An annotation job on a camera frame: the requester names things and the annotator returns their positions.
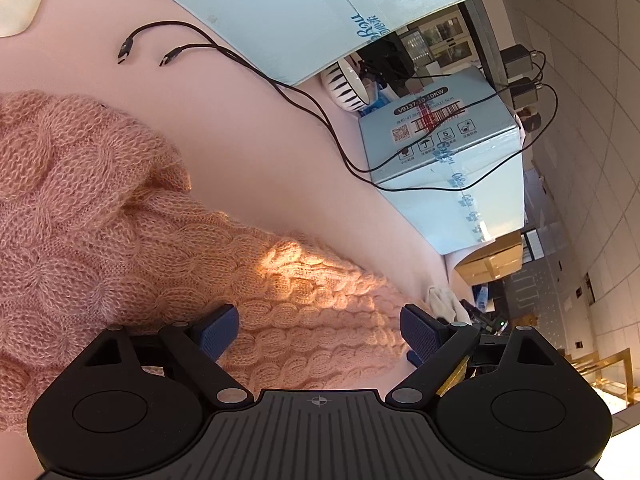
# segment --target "power adapter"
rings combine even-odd
[[[500,51],[507,79],[529,73],[533,70],[531,53],[522,44],[517,44]]]
[[[523,77],[509,85],[514,110],[538,102],[538,86],[529,77]]]

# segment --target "pink table surface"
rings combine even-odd
[[[194,195],[209,208],[267,230],[315,234],[411,297],[449,284],[443,258],[382,195],[347,173],[314,118],[217,52],[185,53],[159,68],[173,47],[200,41],[193,31],[144,32],[127,62],[117,65],[127,35],[157,20],[198,23],[172,0],[43,0],[27,31],[0,38],[0,91],[37,88],[100,98],[176,143]],[[317,77],[301,88],[320,101],[352,160],[364,166],[357,117],[336,107]],[[469,297],[457,275],[451,286]],[[361,386],[384,395],[411,370],[403,360],[387,377]],[[10,468],[0,470],[0,478],[32,478],[33,452],[23,460],[15,446],[15,439],[0,439],[7,457],[0,462]]]

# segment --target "ribbed plastic surface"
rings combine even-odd
[[[599,477],[586,470],[569,478]],[[216,415],[173,463],[132,480],[498,479],[453,455],[424,416],[392,410],[371,391],[268,390],[251,408]]]

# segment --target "white soap bar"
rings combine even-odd
[[[25,31],[33,21],[41,0],[0,0],[0,38]]]

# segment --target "window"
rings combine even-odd
[[[538,231],[532,229],[521,234],[522,236],[522,264],[539,260],[545,257],[545,251],[542,250]]]

